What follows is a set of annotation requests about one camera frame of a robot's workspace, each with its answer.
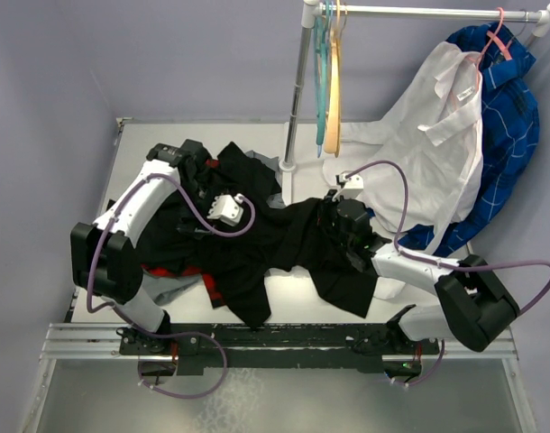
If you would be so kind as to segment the teal plastic hanger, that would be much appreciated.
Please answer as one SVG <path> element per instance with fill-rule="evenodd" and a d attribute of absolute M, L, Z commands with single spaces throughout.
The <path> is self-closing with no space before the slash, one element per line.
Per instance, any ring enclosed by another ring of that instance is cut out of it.
<path fill-rule="evenodd" d="M 325 127 L 328 106 L 327 66 L 329 58 L 330 25 L 333 9 L 329 1 L 324 1 L 324 12 L 317 16 L 313 29 L 314 84 L 316 91 L 316 154 L 320 158 L 325 142 Z"/>

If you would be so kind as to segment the grey shirt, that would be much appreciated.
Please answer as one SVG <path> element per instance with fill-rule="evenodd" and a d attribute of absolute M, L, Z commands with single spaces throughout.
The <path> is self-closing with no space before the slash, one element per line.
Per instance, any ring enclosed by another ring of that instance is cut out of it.
<path fill-rule="evenodd" d="M 274 173 L 275 180 L 271 187 L 272 192 L 266 198 L 272 208 L 283 208 L 281 196 L 281 174 L 278 157 L 269 157 L 256 151 L 244 153 L 248 159 L 255 159 Z M 225 302 L 222 295 L 215 288 L 215 280 L 209 274 L 201 274 L 198 268 L 186 268 L 177 276 L 163 268 L 143 267 L 143 286 L 154 297 L 156 304 L 165 306 L 175 300 L 182 292 L 202 282 L 214 309 L 222 307 Z"/>

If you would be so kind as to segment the pink hanger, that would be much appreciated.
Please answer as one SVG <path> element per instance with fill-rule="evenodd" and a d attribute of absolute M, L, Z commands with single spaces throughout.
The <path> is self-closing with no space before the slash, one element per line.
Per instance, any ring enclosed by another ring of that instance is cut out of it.
<path fill-rule="evenodd" d="M 511 52 L 514 42 L 512 31 L 502 22 L 467 26 L 452 33 L 447 42 L 461 51 L 473 51 L 472 60 L 481 73 L 482 108 L 505 108 L 506 89 L 517 77 L 515 55 Z"/>

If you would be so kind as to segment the beige wooden hanger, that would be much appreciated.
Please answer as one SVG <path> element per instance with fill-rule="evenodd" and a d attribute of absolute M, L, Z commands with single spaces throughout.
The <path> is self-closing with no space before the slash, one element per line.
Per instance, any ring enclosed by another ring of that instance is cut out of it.
<path fill-rule="evenodd" d="M 342 34 L 346 22 L 346 13 L 342 12 L 342 3 L 333 1 L 335 11 L 329 17 L 328 36 L 328 108 L 326 111 L 324 152 L 339 157 L 341 148 L 341 48 Z"/>

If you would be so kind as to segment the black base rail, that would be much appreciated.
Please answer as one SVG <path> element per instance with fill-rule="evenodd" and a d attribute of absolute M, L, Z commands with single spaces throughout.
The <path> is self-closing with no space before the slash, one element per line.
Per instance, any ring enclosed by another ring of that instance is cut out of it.
<path fill-rule="evenodd" d="M 200 376 L 222 369 L 328 369 L 418 375 L 421 355 L 437 341 L 409 340 L 394 325 L 275 324 L 251 330 L 236 324 L 177 324 L 169 339 L 119 327 L 119 352 L 159 364 L 169 373 Z"/>

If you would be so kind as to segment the white shirt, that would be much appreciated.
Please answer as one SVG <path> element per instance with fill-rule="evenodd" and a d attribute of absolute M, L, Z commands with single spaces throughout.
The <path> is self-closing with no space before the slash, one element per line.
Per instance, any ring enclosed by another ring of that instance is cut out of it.
<path fill-rule="evenodd" d="M 428 230 L 420 252 L 433 254 L 446 228 L 472 211 L 481 185 L 481 73 L 473 51 L 443 41 L 379 121 L 344 123 L 341 154 L 327 159 L 325 181 L 361 172 L 359 199 L 387 231 Z"/>

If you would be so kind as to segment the red black plaid shirt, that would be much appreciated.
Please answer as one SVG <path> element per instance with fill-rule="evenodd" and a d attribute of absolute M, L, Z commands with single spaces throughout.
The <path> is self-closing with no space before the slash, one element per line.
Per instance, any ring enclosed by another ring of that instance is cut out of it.
<path fill-rule="evenodd" d="M 142 231 L 136 251 L 143 269 L 156 277 L 201 276 L 213 308 L 224 298 L 212 275 L 202 272 L 195 257 L 196 243 L 206 233 L 193 216 L 184 198 L 173 191 L 155 211 Z"/>

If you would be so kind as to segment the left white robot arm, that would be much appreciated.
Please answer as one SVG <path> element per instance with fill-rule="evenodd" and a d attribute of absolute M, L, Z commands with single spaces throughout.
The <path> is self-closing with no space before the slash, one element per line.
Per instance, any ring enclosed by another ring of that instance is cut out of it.
<path fill-rule="evenodd" d="M 186 187 L 188 176 L 209 158 L 194 140 L 179 147 L 155 145 L 121 197 L 93 223 L 78 223 L 70 233 L 73 281 L 87 291 L 87 311 L 114 309 L 142 330 L 141 344 L 153 354 L 171 345 L 170 317 L 143 287 L 137 243 L 163 202 L 178 186 Z"/>

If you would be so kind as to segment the metal clothes rack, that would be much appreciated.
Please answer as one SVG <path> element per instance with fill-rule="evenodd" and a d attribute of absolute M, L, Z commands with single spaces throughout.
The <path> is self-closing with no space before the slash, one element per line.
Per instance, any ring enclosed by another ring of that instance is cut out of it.
<path fill-rule="evenodd" d="M 535 12 L 500 10 L 450 9 L 431 7 L 406 6 L 373 6 L 373 5 L 333 5 L 327 1 L 305 1 L 301 15 L 301 36 L 299 43 L 298 62 L 293 86 L 293 98 L 289 115 L 289 126 L 283 156 L 280 159 L 282 171 L 282 198 L 286 204 L 293 199 L 293 176 L 296 164 L 294 161 L 294 147 L 298 127 L 298 113 L 304 81 L 307 70 L 307 60 L 311 43 L 312 31 L 315 28 L 316 18 L 332 10 L 335 14 L 345 17 L 406 17 L 418 19 L 448 19 L 448 20 L 476 20 L 482 22 L 503 21 L 504 23 L 533 23 L 536 27 L 526 41 L 526 46 L 532 46 L 538 39 L 545 36 L 550 30 L 550 3 Z"/>

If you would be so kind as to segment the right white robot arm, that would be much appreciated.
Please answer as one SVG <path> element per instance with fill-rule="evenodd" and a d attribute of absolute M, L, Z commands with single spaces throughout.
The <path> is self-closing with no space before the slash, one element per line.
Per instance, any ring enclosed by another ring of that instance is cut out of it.
<path fill-rule="evenodd" d="M 406 307 L 387 333 L 389 346 L 407 353 L 419 340 L 453 338 L 481 352 L 519 316 L 520 307 L 500 278 L 478 255 L 441 259 L 418 253 L 416 259 L 389 238 L 375 233 L 365 205 L 341 198 L 336 189 L 318 208 L 319 223 L 358 272 L 403 282 L 438 298 L 428 307 Z"/>

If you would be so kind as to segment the blue plaid shirt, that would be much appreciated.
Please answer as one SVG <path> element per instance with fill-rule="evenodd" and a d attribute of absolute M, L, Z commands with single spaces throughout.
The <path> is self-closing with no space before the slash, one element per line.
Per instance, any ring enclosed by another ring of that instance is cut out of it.
<path fill-rule="evenodd" d="M 481 187 L 471 213 L 450 224 L 434 255 L 446 257 L 472 240 L 504 208 L 539 141 L 538 103 L 524 81 L 536 58 L 513 34 L 517 77 L 505 96 L 505 108 L 482 108 Z"/>

